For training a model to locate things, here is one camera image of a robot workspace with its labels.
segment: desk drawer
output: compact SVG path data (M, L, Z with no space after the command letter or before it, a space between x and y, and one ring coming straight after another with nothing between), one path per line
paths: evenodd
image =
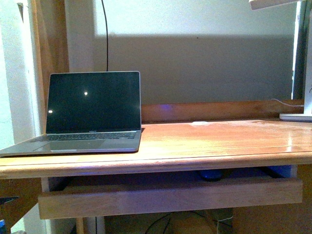
M196 172L76 177L39 196L42 219L299 203L302 181L253 176L206 182Z

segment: laptop keyboard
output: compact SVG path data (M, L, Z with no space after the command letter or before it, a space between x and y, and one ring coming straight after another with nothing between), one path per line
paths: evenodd
M62 134L39 137L35 141L47 140L92 140L92 139L134 139L136 133L81 133L81 134Z

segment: desk surface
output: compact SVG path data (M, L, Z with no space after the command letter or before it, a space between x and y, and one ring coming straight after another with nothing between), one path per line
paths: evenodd
M239 120L143 128L137 153L0 158L0 179L312 163L312 123Z

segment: laptop screen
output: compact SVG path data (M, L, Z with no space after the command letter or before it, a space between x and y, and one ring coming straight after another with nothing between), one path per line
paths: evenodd
M139 72L52 74L47 134L141 129Z

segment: open laptop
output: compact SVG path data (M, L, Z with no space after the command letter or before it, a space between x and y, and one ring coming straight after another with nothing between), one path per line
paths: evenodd
M135 152L140 138L139 72L52 74L46 134L0 150L0 157Z

